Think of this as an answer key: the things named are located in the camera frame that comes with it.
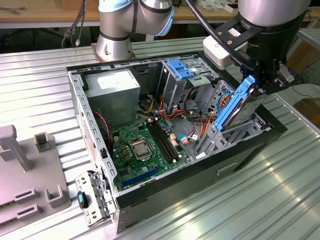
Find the red wire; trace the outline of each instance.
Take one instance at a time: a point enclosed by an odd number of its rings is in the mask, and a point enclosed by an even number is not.
[[[97,111],[94,112],[95,114],[97,114],[104,122],[104,125],[106,126],[106,130],[108,132],[108,149],[110,149],[110,142],[111,142],[111,139],[110,139],[110,131],[109,131],[109,127],[108,127],[108,124],[107,124],[107,121],[106,119],[100,114],[98,113]]]

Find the ram slot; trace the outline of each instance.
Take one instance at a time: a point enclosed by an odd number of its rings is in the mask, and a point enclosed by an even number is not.
[[[160,151],[164,155],[166,162],[170,164],[173,162],[173,160],[177,160],[178,155],[176,151],[172,147],[169,140],[166,138],[166,135],[164,134],[163,130],[158,125],[158,123],[151,122],[151,123],[147,123],[146,126],[149,129],[149,132],[151,133],[155,143],[157,144]]]

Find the black cable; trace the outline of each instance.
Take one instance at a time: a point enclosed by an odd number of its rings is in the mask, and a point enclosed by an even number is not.
[[[291,87],[292,87],[292,90],[295,91],[297,94],[299,94],[299,95],[301,95],[301,96],[303,96],[303,97],[309,97],[309,98],[312,99],[312,96],[301,94],[300,92],[298,92],[297,90],[295,90],[294,86],[291,86]]]
[[[80,37],[82,34],[82,28],[84,25],[84,21],[85,21],[85,15],[86,15],[86,0],[83,0],[83,15],[82,15],[82,20],[81,20],[81,26],[80,26],[80,32],[79,32],[79,37],[78,39],[75,41],[75,46],[78,47],[81,43]]]
[[[72,23],[72,25],[70,27],[67,28],[67,30],[64,33],[64,38],[62,39],[62,42],[61,42],[62,48],[64,48],[65,40],[71,39],[72,36],[76,33],[77,25],[78,25],[80,19],[83,17],[84,13],[85,13],[85,0],[82,0],[81,7],[79,9],[79,12],[78,12],[74,22]]]
[[[252,60],[249,56],[247,58],[242,56],[240,53],[234,50],[230,45],[228,45],[210,26],[210,24],[207,22],[204,16],[199,12],[199,10],[195,6],[194,0],[185,0],[185,1],[191,8],[193,14],[199,19],[204,29],[213,37],[214,40],[216,40],[216,42],[221,47],[223,47],[230,54],[230,58],[234,60],[238,64],[238,66],[244,66],[246,69],[254,72],[259,63],[257,61]]]

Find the cpu socket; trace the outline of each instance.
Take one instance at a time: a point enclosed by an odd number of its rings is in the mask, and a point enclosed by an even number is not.
[[[132,148],[133,154],[137,160],[140,161],[147,161],[153,155],[149,144],[147,143],[146,139],[141,137],[139,139],[135,139],[130,141],[130,146]]]

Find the metal bracket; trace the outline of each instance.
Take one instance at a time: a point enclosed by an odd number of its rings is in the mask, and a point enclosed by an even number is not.
[[[105,189],[106,182],[100,172],[86,171],[75,179],[80,206],[83,207],[86,224],[89,228],[110,218],[117,210],[109,189]]]

